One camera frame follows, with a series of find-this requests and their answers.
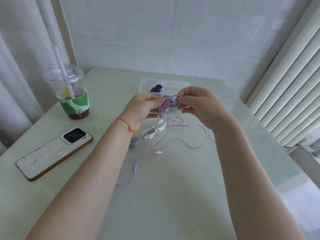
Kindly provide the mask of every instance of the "red string bracelet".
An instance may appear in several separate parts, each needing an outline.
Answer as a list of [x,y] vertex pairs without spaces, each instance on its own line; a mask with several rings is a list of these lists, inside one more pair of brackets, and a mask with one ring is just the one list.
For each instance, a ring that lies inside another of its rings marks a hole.
[[126,123],[128,126],[129,126],[129,130],[132,131],[132,132],[137,132],[136,130],[132,129],[132,127],[122,118],[120,117],[116,117],[116,119],[119,119],[119,120],[122,120],[124,123]]

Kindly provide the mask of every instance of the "table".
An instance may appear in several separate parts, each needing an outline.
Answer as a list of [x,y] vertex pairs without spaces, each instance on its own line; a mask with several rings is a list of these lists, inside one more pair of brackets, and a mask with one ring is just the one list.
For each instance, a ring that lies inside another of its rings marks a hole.
[[[94,68],[84,78],[91,105],[87,118],[72,121],[55,104],[0,157],[1,239],[26,237],[106,128],[138,93],[142,78],[187,81],[216,94],[242,125],[259,161],[306,238],[316,239],[320,231],[320,191],[224,81],[106,68]],[[188,114],[182,117],[187,123],[198,121]],[[137,136],[155,122],[155,119],[143,121]],[[90,133],[94,141],[37,181],[27,181],[15,162],[77,126]],[[183,137],[197,146],[202,144],[204,132],[201,128],[172,128],[159,150],[174,137]],[[127,157],[138,157],[144,151],[141,144],[130,150]],[[133,163],[123,164],[118,183],[131,179]],[[208,140],[202,148],[192,150],[175,141],[159,155],[149,150],[137,162],[134,181],[115,188],[98,239],[236,239],[214,142]]]

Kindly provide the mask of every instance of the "radiator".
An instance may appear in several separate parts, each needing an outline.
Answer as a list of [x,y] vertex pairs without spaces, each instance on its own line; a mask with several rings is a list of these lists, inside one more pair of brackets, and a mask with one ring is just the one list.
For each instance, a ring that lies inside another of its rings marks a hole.
[[320,125],[320,0],[313,0],[246,105],[281,146]]

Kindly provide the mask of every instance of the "phone case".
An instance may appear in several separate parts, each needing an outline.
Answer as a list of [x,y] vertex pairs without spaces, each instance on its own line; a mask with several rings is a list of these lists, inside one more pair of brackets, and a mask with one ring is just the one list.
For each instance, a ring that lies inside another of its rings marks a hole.
[[16,166],[27,180],[35,181],[93,140],[93,137],[88,133],[72,145],[67,144],[61,137],[56,138],[19,159]]

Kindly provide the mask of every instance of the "earphone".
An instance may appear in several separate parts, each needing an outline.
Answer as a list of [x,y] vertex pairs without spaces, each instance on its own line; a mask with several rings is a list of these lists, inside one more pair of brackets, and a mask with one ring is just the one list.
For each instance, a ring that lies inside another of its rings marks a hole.
[[[150,129],[150,131],[149,131],[149,134],[154,133],[155,127],[156,127],[157,124],[158,124],[159,117],[160,117],[160,118],[163,118],[164,115],[167,116],[167,125],[166,125],[166,127],[168,127],[168,129],[167,129],[166,134],[164,135],[164,137],[163,137],[160,141],[158,141],[158,142],[156,143],[156,145],[154,146],[154,148],[152,148],[153,138],[152,138],[152,141],[151,141],[152,152],[153,152],[154,154],[156,154],[156,155],[164,153],[164,152],[169,148],[170,144],[171,144],[174,140],[180,140],[180,141],[184,142],[184,143],[185,143],[189,148],[191,148],[191,149],[199,149],[199,148],[201,148],[201,147],[205,144],[205,142],[206,142],[206,140],[207,140],[207,132],[206,132],[206,130],[202,127],[203,124],[191,123],[191,124],[185,125],[185,124],[184,124],[184,120],[183,120],[182,118],[180,118],[180,117],[178,117],[178,116],[175,116],[175,115],[174,115],[174,116],[169,116],[169,115],[166,114],[166,109],[169,107],[170,104],[173,104],[173,105],[176,105],[176,104],[177,104],[177,101],[176,101],[173,97],[178,97],[178,96],[179,96],[179,95],[174,95],[174,96],[168,97],[168,98],[166,98],[166,99],[162,102],[162,104],[161,104],[160,107],[159,107],[159,116],[158,116],[158,118],[157,118],[157,123],[156,123],[156,125],[155,125],[152,129]],[[181,120],[182,120],[182,123],[180,123],[179,121],[177,121],[177,120],[175,120],[175,119],[173,119],[173,118],[179,118],[179,119],[181,119]],[[174,121],[174,122],[176,122],[177,124],[176,124],[176,125],[169,125],[169,121]],[[174,139],[172,139],[172,140],[169,142],[169,144],[167,145],[167,147],[166,147],[163,151],[155,151],[156,146],[167,136],[167,134],[168,134],[168,132],[169,132],[169,127],[170,127],[170,126],[180,126],[180,127],[190,128],[190,129],[194,129],[194,128],[196,128],[197,126],[200,126],[200,127],[204,130],[204,133],[205,133],[205,138],[204,138],[204,141],[203,141],[202,145],[199,146],[199,147],[191,147],[190,145],[188,145],[188,144],[187,144],[184,140],[182,140],[181,138],[174,138]],[[215,142],[215,141],[211,138],[211,136],[210,136],[210,134],[209,134],[210,131],[211,131],[211,130],[208,131],[208,136],[209,136],[209,138],[210,138],[213,142]],[[137,160],[140,159],[140,158],[142,158],[142,157],[144,157],[144,156],[146,155],[146,153],[148,152],[148,145],[146,144],[146,142],[145,142],[145,140],[144,140],[144,138],[143,138],[142,135],[141,135],[141,137],[142,137],[142,140],[143,140],[144,144],[146,145],[146,151],[145,151],[145,153],[144,153],[142,156],[140,156],[140,157],[125,159],[125,161],[135,160],[135,162],[134,162],[134,170],[133,170],[133,177],[132,177],[132,179],[131,179],[131,181],[130,181],[129,183],[124,184],[124,185],[116,184],[117,186],[127,186],[127,185],[129,185],[129,184],[134,180],[134,177],[135,177],[136,171],[137,171]]]

